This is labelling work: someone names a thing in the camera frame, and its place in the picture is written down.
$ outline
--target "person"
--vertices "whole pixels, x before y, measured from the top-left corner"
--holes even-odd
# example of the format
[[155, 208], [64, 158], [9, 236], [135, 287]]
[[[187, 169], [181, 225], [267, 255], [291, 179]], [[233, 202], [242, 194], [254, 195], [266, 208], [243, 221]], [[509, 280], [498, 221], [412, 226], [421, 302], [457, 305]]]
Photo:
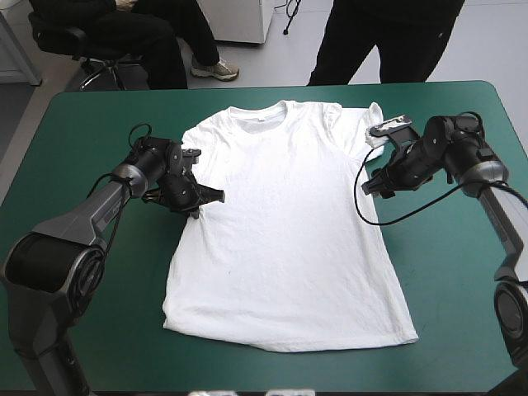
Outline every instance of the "person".
[[374, 46], [382, 83], [425, 82], [464, 0], [334, 0], [308, 85], [348, 84]]
[[219, 57], [196, 0], [31, 0], [46, 21], [83, 29], [90, 40], [140, 55], [150, 89], [187, 88], [176, 36], [193, 51], [191, 74], [234, 80], [238, 66]]

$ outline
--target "green table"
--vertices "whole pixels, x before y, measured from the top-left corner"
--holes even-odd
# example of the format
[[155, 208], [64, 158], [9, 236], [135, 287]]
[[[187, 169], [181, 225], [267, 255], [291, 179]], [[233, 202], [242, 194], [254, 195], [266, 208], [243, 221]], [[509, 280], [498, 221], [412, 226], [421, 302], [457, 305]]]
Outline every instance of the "green table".
[[[257, 109], [280, 99], [377, 101], [385, 118], [406, 113], [420, 132], [430, 116], [477, 111], [511, 185], [528, 195], [526, 155], [486, 82], [64, 93], [50, 103], [0, 209], [0, 257], [35, 224], [81, 202], [127, 154], [132, 125], [149, 122], [155, 135], [179, 139], [227, 106]], [[385, 164], [389, 151], [370, 167]], [[447, 189], [439, 173], [419, 192], [377, 200], [379, 217], [407, 213]], [[484, 391], [514, 371], [493, 312], [502, 247], [479, 203], [461, 192], [383, 229], [420, 340], [382, 349], [279, 354], [163, 330], [167, 271], [183, 224], [156, 205], [127, 206], [105, 278], [70, 331], [93, 389]], [[0, 389], [32, 389], [8, 340], [3, 289], [0, 323]]]

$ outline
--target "white shoe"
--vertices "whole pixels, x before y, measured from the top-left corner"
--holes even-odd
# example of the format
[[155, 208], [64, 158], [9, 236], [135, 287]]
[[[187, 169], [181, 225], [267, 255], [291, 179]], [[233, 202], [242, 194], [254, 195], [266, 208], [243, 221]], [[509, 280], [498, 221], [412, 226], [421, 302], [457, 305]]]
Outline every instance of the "white shoe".
[[194, 77], [213, 77], [220, 81], [233, 81], [240, 74], [240, 68], [236, 64], [226, 62], [222, 58], [214, 66], [199, 64], [194, 55], [191, 61], [191, 74]]

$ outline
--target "person's leg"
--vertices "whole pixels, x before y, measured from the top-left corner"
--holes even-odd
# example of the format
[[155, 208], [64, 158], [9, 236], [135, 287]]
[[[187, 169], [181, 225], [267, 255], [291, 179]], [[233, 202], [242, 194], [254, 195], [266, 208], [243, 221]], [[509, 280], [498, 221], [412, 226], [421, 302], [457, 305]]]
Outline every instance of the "person's leg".
[[387, 26], [377, 43], [382, 83], [425, 82], [444, 54], [452, 21], [444, 26]]
[[348, 0], [334, 0], [308, 85], [348, 84], [374, 47], [375, 19]]
[[168, 21], [201, 64], [213, 66], [219, 62], [215, 38], [196, 0], [138, 0], [132, 12]]
[[185, 67], [174, 31], [163, 19], [112, 12], [84, 27], [90, 40], [142, 55], [151, 89], [187, 88]]

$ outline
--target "t-shirt hem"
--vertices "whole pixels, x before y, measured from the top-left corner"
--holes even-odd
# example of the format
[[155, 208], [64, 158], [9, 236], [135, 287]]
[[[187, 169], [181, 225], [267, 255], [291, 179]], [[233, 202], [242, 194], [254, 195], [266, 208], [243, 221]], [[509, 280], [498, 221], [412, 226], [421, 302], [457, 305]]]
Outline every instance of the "t-shirt hem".
[[310, 351], [330, 351], [330, 350], [345, 350], [345, 349], [368, 349], [381, 347], [394, 347], [403, 344], [412, 344], [418, 341], [416, 332], [394, 332], [390, 334], [367, 336], [367, 337], [344, 337], [344, 338], [329, 338], [324, 340], [279, 340], [279, 341], [265, 341], [265, 340], [251, 340], [251, 339], [234, 339], [231, 337], [215, 337], [214, 335], [203, 332], [190, 331], [188, 329], [180, 328], [178, 326], [171, 326], [168, 320], [165, 321], [163, 327], [168, 330], [181, 332], [189, 336], [204, 337], [213, 340], [234, 342], [237, 344], [247, 344], [252, 347], [257, 347], [265, 351], [273, 352], [310, 352]]

